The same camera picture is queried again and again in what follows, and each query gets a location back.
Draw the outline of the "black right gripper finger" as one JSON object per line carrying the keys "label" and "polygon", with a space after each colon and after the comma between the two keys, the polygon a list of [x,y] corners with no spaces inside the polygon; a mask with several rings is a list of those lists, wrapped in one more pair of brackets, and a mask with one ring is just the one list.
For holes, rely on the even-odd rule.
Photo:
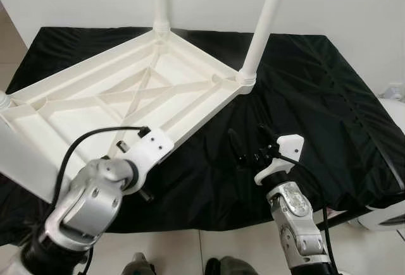
{"label": "black right gripper finger", "polygon": [[238,166],[245,165],[245,148],[241,142],[241,138],[237,131],[229,128],[227,131],[228,134],[228,145],[231,151],[232,156],[235,159],[235,162]]}
{"label": "black right gripper finger", "polygon": [[274,131],[266,124],[258,125],[259,131],[259,142],[261,144],[260,150],[265,150],[270,153],[276,151],[276,134]]}

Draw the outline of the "robot left leg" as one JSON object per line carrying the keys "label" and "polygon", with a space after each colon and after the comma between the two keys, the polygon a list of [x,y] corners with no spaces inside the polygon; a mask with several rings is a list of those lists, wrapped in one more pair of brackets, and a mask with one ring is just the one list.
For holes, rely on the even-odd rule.
{"label": "robot left leg", "polygon": [[132,260],[122,269],[121,275],[157,275],[154,266],[144,253],[136,252]]}

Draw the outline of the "robot leg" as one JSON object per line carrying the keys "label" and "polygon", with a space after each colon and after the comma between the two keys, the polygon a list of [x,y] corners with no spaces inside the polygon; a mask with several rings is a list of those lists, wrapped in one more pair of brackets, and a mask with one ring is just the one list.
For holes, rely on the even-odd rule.
{"label": "robot leg", "polygon": [[157,275],[154,266],[144,253],[136,252],[132,260],[122,269],[121,275]]}
{"label": "robot leg", "polygon": [[203,275],[259,275],[255,268],[235,257],[210,258],[206,261]]}

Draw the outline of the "black tablecloth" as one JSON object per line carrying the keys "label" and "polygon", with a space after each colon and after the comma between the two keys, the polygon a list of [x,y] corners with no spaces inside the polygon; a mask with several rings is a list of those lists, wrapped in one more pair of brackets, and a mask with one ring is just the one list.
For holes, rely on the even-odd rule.
{"label": "black tablecloth", "polygon": [[[147,27],[43,27],[9,84],[20,90],[149,30]],[[251,33],[174,32],[234,69]],[[313,174],[296,178],[313,207],[334,211],[385,208],[403,198],[405,148],[396,122],[324,35],[273,34],[249,95],[235,97],[149,173],[145,202],[126,196],[107,233],[231,231],[272,221],[265,195],[239,169],[228,130],[249,152],[261,145],[259,125],[306,139],[300,162]],[[48,207],[0,174],[0,246],[18,245]]]}

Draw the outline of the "black metal table leg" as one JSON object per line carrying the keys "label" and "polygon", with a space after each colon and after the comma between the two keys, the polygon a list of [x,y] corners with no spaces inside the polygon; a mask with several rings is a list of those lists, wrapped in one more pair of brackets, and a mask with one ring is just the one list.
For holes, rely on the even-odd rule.
{"label": "black metal table leg", "polygon": [[355,211],[333,211],[332,209],[326,209],[326,212],[327,220],[321,220],[320,223],[316,224],[320,231],[324,231],[326,228],[332,228],[357,218]]}

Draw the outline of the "robot right leg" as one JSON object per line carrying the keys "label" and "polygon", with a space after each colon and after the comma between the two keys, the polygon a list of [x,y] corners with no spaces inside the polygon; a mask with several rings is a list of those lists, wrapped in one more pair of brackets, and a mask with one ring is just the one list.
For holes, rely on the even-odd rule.
{"label": "robot right leg", "polygon": [[235,257],[210,258],[206,261],[203,275],[259,275],[255,268]]}

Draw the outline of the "white wall socket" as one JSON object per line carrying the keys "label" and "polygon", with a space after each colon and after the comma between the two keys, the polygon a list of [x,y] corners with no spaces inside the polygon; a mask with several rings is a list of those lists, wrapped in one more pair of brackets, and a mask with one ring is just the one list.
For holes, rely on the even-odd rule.
{"label": "white wall socket", "polygon": [[403,94],[403,84],[401,83],[390,83],[390,85],[385,89],[381,95],[383,99],[390,99],[391,101],[402,101]]}

